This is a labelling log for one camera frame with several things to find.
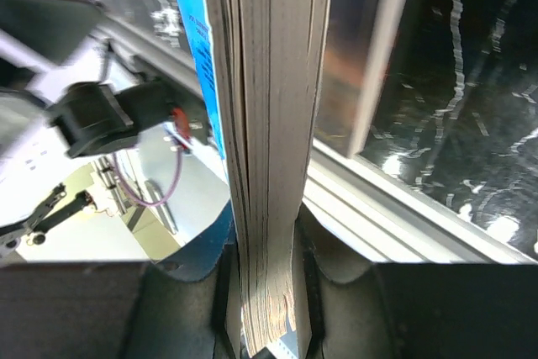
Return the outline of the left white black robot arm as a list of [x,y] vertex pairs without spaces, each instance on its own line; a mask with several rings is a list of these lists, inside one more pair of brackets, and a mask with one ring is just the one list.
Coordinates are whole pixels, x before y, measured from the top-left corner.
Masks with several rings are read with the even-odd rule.
[[[60,64],[102,22],[91,0],[1,0],[1,29]],[[172,96],[158,81],[112,93],[103,80],[70,85],[46,108],[64,136],[70,158],[112,153],[134,145],[140,132],[171,116]]]

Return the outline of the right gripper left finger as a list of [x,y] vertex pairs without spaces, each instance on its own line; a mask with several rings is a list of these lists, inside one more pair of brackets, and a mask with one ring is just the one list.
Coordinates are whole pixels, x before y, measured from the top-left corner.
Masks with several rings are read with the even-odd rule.
[[230,208],[156,264],[29,263],[1,270],[4,358],[236,358],[240,328]]

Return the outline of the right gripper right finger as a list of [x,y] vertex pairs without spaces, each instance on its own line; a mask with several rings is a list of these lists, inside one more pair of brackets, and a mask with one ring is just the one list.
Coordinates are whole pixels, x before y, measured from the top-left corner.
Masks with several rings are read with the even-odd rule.
[[534,358],[537,268],[375,263],[308,208],[293,236],[302,358]]

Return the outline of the blue bottom treehouse book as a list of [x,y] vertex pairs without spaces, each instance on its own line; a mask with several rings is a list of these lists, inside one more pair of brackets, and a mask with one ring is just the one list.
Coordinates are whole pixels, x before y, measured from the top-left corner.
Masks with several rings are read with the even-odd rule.
[[319,104],[330,0],[177,0],[235,218],[245,342],[295,319],[293,227]]

